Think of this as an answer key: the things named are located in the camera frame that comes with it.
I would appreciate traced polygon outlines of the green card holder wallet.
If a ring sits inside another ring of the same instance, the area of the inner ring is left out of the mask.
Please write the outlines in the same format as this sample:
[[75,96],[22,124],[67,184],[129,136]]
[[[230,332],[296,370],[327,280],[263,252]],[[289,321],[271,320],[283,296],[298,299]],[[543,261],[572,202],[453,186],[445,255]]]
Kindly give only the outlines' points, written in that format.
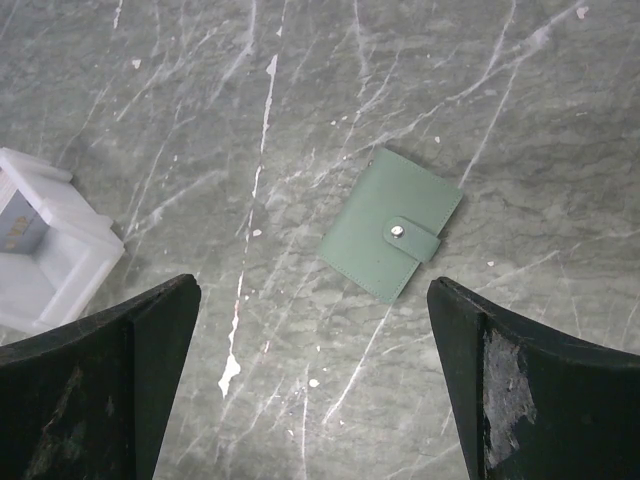
[[323,236],[319,254],[334,270],[393,303],[418,266],[429,262],[462,191],[381,148],[361,173]]

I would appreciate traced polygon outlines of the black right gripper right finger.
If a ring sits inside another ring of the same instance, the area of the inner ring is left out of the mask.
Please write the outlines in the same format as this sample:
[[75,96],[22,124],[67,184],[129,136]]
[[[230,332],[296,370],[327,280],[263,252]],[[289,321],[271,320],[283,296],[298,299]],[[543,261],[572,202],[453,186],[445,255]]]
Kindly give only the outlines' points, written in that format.
[[427,292],[472,479],[636,479],[639,357],[440,277]]

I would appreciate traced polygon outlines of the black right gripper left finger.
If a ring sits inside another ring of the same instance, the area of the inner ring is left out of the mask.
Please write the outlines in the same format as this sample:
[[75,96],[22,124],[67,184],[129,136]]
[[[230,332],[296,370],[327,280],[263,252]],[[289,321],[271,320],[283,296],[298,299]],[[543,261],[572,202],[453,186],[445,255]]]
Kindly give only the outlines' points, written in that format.
[[183,274],[3,346],[2,478],[152,478],[200,301]]

